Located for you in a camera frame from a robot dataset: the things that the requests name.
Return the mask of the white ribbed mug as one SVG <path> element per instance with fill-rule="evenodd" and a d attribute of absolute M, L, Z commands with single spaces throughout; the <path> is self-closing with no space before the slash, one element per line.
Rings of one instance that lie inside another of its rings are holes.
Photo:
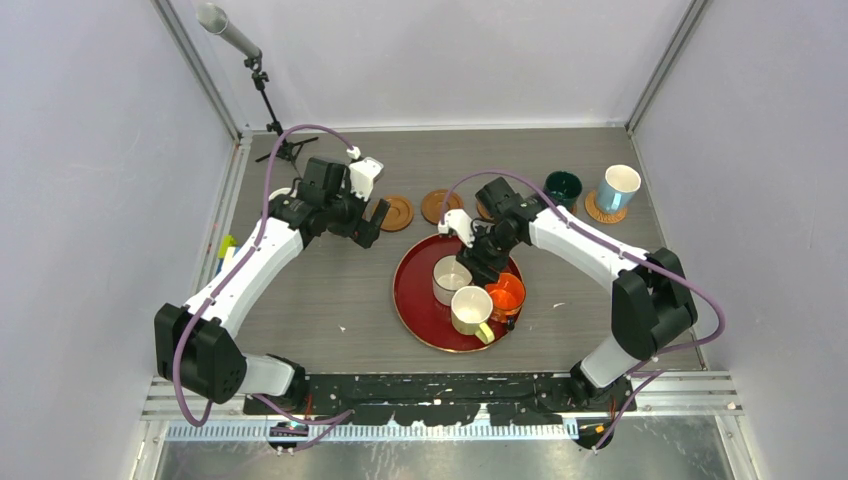
<path fill-rule="evenodd" d="M 472 283 L 471 272 L 460 264 L 455 255 L 439 259 L 432 270 L 432 288 L 435 299 L 450 306 L 455 293 Z"/>

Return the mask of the orange mug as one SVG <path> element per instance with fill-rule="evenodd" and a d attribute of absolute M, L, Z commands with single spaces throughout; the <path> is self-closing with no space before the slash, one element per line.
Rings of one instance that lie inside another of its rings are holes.
<path fill-rule="evenodd" d="M 514 327 L 526 300 L 526 288 L 521 279 L 512 273 L 501 273 L 498 280 L 484 287 L 493 302 L 491 319 Z"/>

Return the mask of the pale yellow mug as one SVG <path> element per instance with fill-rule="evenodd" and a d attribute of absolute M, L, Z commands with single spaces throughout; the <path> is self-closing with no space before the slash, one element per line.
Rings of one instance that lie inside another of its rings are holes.
<path fill-rule="evenodd" d="M 486 290 L 477 286 L 462 287 L 451 299 L 451 324 L 458 333 L 476 337 L 485 345 L 491 344 L 495 334 L 488 321 L 493 308 Z"/>

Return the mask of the white mug with handle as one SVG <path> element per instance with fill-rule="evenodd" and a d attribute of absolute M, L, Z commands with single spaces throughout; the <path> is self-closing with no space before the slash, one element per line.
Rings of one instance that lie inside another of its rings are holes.
<path fill-rule="evenodd" d="M 291 197 L 295 195 L 297 190 L 292 187 L 284 187 L 277 190 L 274 190 L 268 197 L 268 201 L 272 202 L 277 197 Z"/>

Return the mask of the dark green mug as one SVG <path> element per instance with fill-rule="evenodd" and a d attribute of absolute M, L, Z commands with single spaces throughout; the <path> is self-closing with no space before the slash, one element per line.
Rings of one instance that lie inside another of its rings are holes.
<path fill-rule="evenodd" d="M 578 176 L 568 171 L 551 172 L 543 185 L 544 193 L 557 205 L 569 207 L 575 205 L 583 190 Z"/>

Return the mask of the light blue mug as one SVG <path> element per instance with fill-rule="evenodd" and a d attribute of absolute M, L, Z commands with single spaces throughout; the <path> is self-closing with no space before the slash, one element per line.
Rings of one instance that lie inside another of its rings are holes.
<path fill-rule="evenodd" d="M 634 168 L 623 164 L 611 165 L 599 184 L 595 205 L 604 214 L 617 214 L 628 206 L 641 184 L 641 175 Z"/>

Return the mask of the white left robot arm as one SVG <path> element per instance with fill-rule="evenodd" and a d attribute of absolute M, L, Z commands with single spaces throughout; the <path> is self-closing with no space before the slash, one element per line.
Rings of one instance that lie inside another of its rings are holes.
<path fill-rule="evenodd" d="M 281 270 L 324 232 L 369 248 L 389 204 L 366 207 L 384 166 L 367 157 L 350 164 L 308 160 L 293 188 L 268 198 L 268 217 L 211 282 L 181 305 L 164 304 L 154 319 L 158 373 L 216 404 L 236 394 L 265 394 L 280 412 L 307 398 L 302 368 L 273 355 L 241 352 L 235 337 L 253 305 Z"/>

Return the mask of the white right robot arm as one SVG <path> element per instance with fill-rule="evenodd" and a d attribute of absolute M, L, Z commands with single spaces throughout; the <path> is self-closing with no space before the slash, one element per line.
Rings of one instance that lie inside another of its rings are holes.
<path fill-rule="evenodd" d="M 611 332 L 572 367 L 566 383 L 577 406 L 596 410 L 610 398 L 616 381 L 696 323 L 680 259 L 666 248 L 649 252 L 619 242 L 540 189 L 524 197 L 509 185 L 509 176 L 497 172 L 476 194 L 490 224 L 478 225 L 465 210 L 441 206 L 438 231 L 460 239 L 458 261 L 479 286 L 494 283 L 512 249 L 526 244 L 565 260 L 609 293 Z"/>

